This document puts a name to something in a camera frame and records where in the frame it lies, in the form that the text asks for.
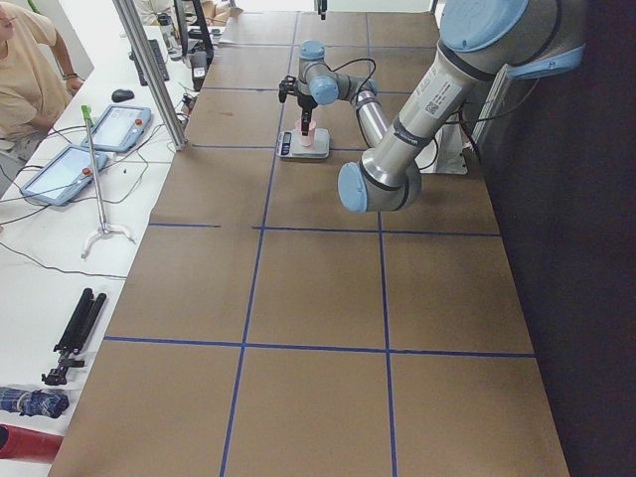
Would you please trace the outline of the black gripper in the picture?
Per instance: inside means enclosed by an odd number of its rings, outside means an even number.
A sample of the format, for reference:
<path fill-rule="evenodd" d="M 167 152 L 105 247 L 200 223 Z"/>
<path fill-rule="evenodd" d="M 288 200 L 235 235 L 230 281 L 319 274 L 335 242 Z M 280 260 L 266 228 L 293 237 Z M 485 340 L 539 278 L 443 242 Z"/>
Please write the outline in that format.
<path fill-rule="evenodd" d="M 278 85 L 279 102 L 284 103 L 289 96 L 296 98 L 297 104 L 302 110 L 299 129 L 302 136 L 307 136 L 309 134 L 311 114 L 316 108 L 316 100 L 309 92 L 306 83 L 294 76 L 287 75 Z"/>

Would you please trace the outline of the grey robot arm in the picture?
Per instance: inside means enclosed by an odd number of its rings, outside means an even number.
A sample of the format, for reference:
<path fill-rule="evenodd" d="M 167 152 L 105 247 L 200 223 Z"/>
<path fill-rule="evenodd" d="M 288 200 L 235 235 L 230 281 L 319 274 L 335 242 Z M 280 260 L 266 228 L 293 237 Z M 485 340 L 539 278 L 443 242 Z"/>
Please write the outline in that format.
<path fill-rule="evenodd" d="M 588 10 L 585 1 L 447 2 L 434 61 L 393 121 L 386 120 L 373 81 L 331 69 L 318 41 L 302 44 L 298 74 L 280 82 L 279 99 L 296 97 L 302 135 L 314 108 L 350 102 L 370 147 L 341 168 L 340 201 L 356 213 L 396 211 L 421 191 L 417 156 L 476 84 L 493 80 L 503 66 L 510 78 L 531 80 L 580 65 Z"/>

